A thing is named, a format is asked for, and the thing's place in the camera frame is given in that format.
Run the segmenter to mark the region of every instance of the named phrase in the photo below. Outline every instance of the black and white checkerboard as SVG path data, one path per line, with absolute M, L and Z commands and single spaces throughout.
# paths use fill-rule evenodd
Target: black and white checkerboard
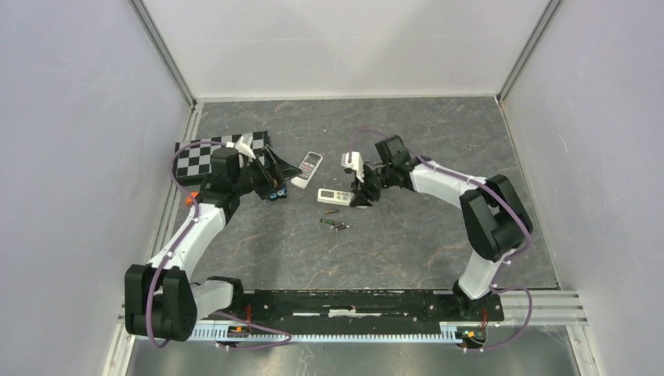
M 212 137 L 211 139 L 193 139 L 188 143 L 196 143 L 199 141 L 217 141 L 220 143 L 237 142 L 242 135 Z M 180 147 L 185 146 L 187 143 L 176 143 L 175 151 L 180 150 Z M 262 147 L 269 145 L 268 131 L 254 132 L 254 142 L 251 144 L 251 149 L 256 154 L 256 157 L 264 163 Z M 178 183 L 183 186 L 191 186 L 200 184 L 205 174 L 210 173 L 210 156 L 212 152 L 220 148 L 219 145 L 200 145 L 194 146 L 191 149 L 184 150 L 178 156 L 178 159 L 173 163 L 173 173 Z

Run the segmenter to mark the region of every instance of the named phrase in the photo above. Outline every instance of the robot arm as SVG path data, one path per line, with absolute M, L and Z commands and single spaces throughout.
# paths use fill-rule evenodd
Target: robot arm
M 505 257 L 514 252 L 525 240 L 514 220 L 483 190 L 470 184 L 472 179 L 487 185 L 498 193 L 517 213 L 529 232 L 532 223 L 525 212 L 514 187 L 503 175 L 491 179 L 454 172 L 465 181 L 434 171 L 412 157 L 398 136 L 376 143 L 382 165 L 371 168 L 362 165 L 359 153 L 342 156 L 346 172 L 354 172 L 352 190 L 355 194 L 351 206 L 371 206 L 380 199 L 380 192 L 390 186 L 399 186 L 414 192 L 430 194 L 459 208 L 464 215 L 468 239 L 473 247 L 470 261 L 453 292 L 466 309 L 481 304 L 489 295 L 489 284 Z M 442 168 L 428 161 L 434 168 Z
M 269 146 L 263 148 L 265 163 L 255 158 L 251 140 L 244 138 L 217 149 L 211 156 L 211 174 L 201 183 L 196 206 L 166 246 L 145 265 L 132 265 L 124 275 L 125 326 L 130 334 L 147 334 L 147 298 L 157 276 L 151 321 L 157 338 L 185 341 L 195 323 L 214 311 L 242 305 L 238 280 L 211 277 L 192 287 L 189 277 L 212 239 L 220 233 L 240 206 L 240 197 L 255 192 L 268 198 L 301 170 L 278 158 Z

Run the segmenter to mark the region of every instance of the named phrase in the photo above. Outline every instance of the gray wall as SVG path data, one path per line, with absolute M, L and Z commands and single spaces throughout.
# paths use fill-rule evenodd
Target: gray wall
M 145 0 L 200 98 L 491 96 L 547 0 Z
M 0 374 L 99 374 L 187 108 L 126 1 L 0 2 Z
M 608 374 L 661 374 L 664 2 L 568 1 L 507 120 Z

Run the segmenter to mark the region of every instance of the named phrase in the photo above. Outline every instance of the metal corner post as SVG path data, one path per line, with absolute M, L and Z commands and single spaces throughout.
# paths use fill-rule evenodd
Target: metal corner post
M 196 106 L 196 98 L 193 96 L 191 89 L 189 89 L 189 86 L 187 85 L 184 76 L 182 76 L 178 64 L 175 63 L 171 52 L 168 51 L 166 42 L 164 42 L 164 39 L 161 37 L 161 33 L 159 32 L 159 29 L 157 29 L 157 25 L 154 23 L 145 2 L 143 2 L 143 0 L 129 0 L 129 4 L 131 4 L 136 16 L 143 25 L 143 28 L 145 29 L 148 38 L 150 38 L 152 45 L 157 50 L 161 61 L 164 62 L 166 69 L 168 69 L 168 73 L 173 77 L 173 81 L 175 81 L 175 84 L 178 86 L 182 98 L 184 98 L 190 107 Z
M 519 75 L 521 75 L 521 72 L 523 71 L 523 68 L 528 63 L 528 60 L 530 60 L 532 52 L 540 43 L 540 39 L 542 38 L 544 31 L 549 26 L 551 19 L 553 19 L 562 2 L 563 0 L 549 0 L 547 3 L 547 6 L 544 8 L 544 11 L 542 11 L 542 14 L 539 16 L 539 20 L 537 20 L 535 27 L 532 29 L 528 40 L 523 46 L 517 61 L 514 63 L 512 70 L 510 70 L 510 73 L 507 76 L 507 80 L 505 80 L 503 87 L 500 88 L 500 91 L 496 95 L 496 100 L 498 103 L 502 103 L 502 101 L 504 101 L 510 94 L 510 91 L 514 87 L 514 83 L 516 83 Z

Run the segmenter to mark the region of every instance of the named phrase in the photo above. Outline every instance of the white remote control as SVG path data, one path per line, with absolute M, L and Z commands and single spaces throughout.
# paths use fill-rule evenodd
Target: white remote control
M 325 204 L 349 206 L 354 196 L 353 193 L 341 192 L 340 190 L 318 189 L 318 202 Z
M 302 173 L 299 176 L 295 176 L 290 180 L 290 182 L 293 183 L 293 185 L 297 188 L 306 188 L 313 178 L 313 174 L 316 173 L 316 170 L 318 170 L 320 162 L 322 161 L 322 155 L 312 151 L 308 152 L 305 159 L 302 161 L 302 163 L 300 163 L 300 169 L 302 170 Z

